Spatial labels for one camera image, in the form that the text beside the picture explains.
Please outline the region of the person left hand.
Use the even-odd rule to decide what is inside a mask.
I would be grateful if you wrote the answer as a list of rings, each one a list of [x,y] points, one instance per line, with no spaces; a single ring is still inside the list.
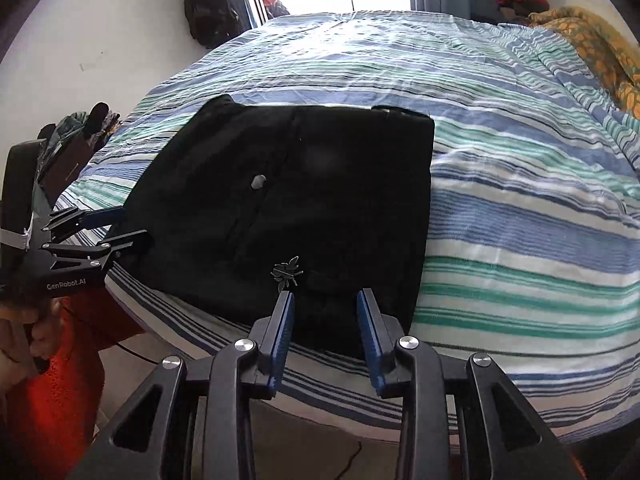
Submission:
[[[1,304],[1,391],[41,373],[58,351],[63,331],[62,302],[35,306]]]

